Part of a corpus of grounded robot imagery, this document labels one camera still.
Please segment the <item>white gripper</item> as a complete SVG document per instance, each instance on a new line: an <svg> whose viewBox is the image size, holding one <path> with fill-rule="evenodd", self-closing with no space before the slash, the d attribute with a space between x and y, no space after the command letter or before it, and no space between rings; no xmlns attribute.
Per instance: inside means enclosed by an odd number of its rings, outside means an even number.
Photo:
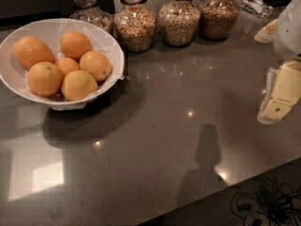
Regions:
<svg viewBox="0 0 301 226"><path fill-rule="evenodd" d="M274 51L290 61L268 71L257 116L262 124L282 121L301 99L301 0L292 0L278 16Z"/></svg>

